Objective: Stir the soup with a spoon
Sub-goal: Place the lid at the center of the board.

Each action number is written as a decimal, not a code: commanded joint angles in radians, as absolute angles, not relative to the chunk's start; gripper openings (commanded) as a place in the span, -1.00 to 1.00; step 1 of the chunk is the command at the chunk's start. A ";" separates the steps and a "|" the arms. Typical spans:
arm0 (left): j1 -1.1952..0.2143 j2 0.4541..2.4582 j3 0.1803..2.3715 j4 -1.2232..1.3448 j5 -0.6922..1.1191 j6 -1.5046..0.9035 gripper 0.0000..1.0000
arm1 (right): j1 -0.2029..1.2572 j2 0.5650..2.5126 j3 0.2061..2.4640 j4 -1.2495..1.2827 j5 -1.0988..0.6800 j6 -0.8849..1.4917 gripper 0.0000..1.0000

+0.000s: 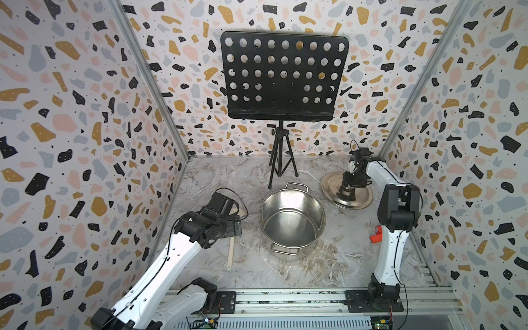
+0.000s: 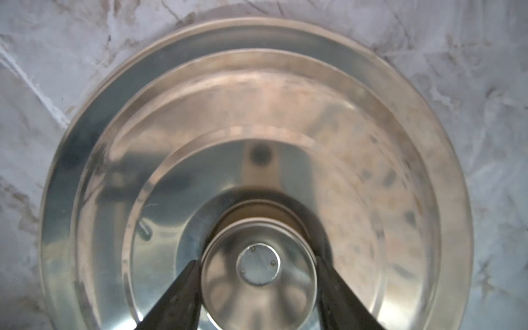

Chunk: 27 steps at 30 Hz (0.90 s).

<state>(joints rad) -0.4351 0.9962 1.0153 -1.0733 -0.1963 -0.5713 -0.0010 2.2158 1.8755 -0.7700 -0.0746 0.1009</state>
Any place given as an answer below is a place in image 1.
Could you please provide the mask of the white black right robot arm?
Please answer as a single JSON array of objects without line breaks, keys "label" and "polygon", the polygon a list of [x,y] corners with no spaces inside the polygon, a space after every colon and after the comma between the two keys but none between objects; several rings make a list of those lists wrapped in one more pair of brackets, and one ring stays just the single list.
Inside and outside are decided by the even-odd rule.
[{"label": "white black right robot arm", "polygon": [[351,313],[403,312],[400,292],[406,291],[406,286],[400,276],[401,261],[406,240],[417,227],[423,197],[415,185],[398,179],[385,161],[360,147],[352,152],[334,202],[350,209],[365,208],[373,201],[371,184],[383,190],[377,211],[380,255],[367,289],[346,291],[346,304]]}]

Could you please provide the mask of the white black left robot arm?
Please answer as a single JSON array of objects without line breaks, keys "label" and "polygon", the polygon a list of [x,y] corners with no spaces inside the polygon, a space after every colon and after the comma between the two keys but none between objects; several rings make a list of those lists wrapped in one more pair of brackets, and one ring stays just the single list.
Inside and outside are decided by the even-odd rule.
[{"label": "white black left robot arm", "polygon": [[171,228],[165,247],[141,279],[111,308],[102,307],[89,321],[92,329],[172,329],[194,314],[203,316],[197,324],[215,329],[223,298],[217,286],[197,278],[168,301],[164,300],[187,264],[202,250],[220,239],[241,235],[240,223],[248,216],[239,195],[233,198],[217,189],[198,211],[180,216]]}]

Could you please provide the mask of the stainless steel pot lid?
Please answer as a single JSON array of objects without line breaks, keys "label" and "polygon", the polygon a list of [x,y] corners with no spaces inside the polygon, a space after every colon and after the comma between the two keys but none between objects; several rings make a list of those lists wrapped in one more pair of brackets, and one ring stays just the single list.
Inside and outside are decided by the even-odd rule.
[{"label": "stainless steel pot lid", "polygon": [[369,186],[354,188],[345,183],[344,175],[350,172],[333,172],[323,177],[321,189],[326,198],[341,208],[361,210],[373,202],[373,192]]}]

